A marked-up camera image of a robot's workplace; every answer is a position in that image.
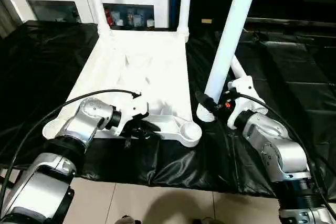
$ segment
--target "tiled floor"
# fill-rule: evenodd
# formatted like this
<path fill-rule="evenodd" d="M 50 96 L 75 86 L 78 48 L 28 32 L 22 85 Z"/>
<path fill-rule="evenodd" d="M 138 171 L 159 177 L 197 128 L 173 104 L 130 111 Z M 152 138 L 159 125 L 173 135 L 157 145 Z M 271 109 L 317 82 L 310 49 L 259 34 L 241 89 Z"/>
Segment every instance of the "tiled floor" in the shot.
<path fill-rule="evenodd" d="M 276 199 L 82 178 L 74 179 L 71 187 L 75 197 L 65 224 L 114 224 L 123 215 L 143 224 L 191 224 L 192 219 L 205 217 L 224 224 L 280 224 Z"/>

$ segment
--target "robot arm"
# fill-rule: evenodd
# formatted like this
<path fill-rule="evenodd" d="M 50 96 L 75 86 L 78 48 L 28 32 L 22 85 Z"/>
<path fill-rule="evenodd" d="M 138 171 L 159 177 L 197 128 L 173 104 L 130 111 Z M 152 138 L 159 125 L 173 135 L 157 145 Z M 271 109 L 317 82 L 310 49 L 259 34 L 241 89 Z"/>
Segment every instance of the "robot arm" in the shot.
<path fill-rule="evenodd" d="M 329 212 L 311 180 L 306 154 L 289 138 L 286 128 L 249 110 L 236 121 L 266 168 L 279 201 L 281 223 L 331 224 Z"/>
<path fill-rule="evenodd" d="M 129 111 L 117 111 L 96 98 L 84 99 L 56 137 L 41 153 L 6 198 L 0 223 L 61 224 L 74 197 L 70 183 L 97 130 L 114 129 L 120 134 L 134 116 L 146 115 L 140 97 Z"/>
<path fill-rule="evenodd" d="M 332 224 L 318 188 L 311 179 L 303 148 L 288 135 L 279 122 L 266 116 L 266 108 L 238 93 L 259 101 L 252 78 L 243 76 L 228 84 L 226 105 L 216 104 L 206 94 L 198 93 L 199 103 L 217 117 L 228 119 L 231 129 L 238 129 L 259 154 L 272 188 L 279 201 L 279 218 L 283 224 Z"/>

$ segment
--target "black fabric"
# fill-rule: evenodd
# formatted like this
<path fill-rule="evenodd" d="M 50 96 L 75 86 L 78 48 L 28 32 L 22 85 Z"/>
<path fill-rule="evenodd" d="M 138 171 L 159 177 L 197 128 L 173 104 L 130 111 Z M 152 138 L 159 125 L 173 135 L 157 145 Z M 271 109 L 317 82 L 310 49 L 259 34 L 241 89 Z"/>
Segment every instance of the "black fabric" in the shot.
<path fill-rule="evenodd" d="M 0 163 L 41 116 L 65 101 L 96 40 L 92 24 L 28 22 L 0 48 L 2 119 Z M 186 45 L 192 111 L 203 91 L 219 34 L 190 36 Z M 236 55 L 265 101 L 295 127 L 310 149 L 336 168 L 336 39 L 271 33 L 243 34 Z M 258 154 L 225 120 L 204 124 L 194 148 L 177 141 L 95 139 L 81 176 L 148 186 L 184 187 L 274 197 Z M 44 139 L 41 128 L 29 139 L 17 167 L 27 167 Z M 329 199 L 336 179 L 323 172 Z"/>

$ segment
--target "white tube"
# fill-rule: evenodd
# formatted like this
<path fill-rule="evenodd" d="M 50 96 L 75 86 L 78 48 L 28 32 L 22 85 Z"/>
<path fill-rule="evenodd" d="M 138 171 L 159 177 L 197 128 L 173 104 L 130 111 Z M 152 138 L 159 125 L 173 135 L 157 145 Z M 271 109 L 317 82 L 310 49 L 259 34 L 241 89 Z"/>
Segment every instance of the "white tube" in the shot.
<path fill-rule="evenodd" d="M 188 41 L 189 37 L 189 28 L 188 28 L 189 9 L 190 9 L 190 0 L 181 0 L 180 17 L 178 21 L 179 25 L 177 27 L 177 32 L 184 34 L 186 36 L 186 42 Z"/>
<path fill-rule="evenodd" d="M 93 1 L 94 11 L 96 14 L 96 19 L 98 22 L 98 34 L 101 35 L 101 34 L 109 33 L 111 30 L 106 21 L 105 11 L 104 11 L 102 1 L 101 0 L 92 0 L 92 1 Z"/>
<path fill-rule="evenodd" d="M 239 60 L 237 59 L 236 55 L 233 55 L 232 62 L 231 62 L 231 68 L 233 71 L 233 74 L 238 79 L 240 77 L 246 76 L 246 73 L 241 66 Z"/>
<path fill-rule="evenodd" d="M 239 38 L 242 34 L 252 0 L 232 0 L 222 37 L 219 42 L 216 57 L 210 72 L 205 93 L 217 103 L 230 69 Z M 197 116 L 205 122 L 214 120 L 214 116 L 200 104 Z"/>

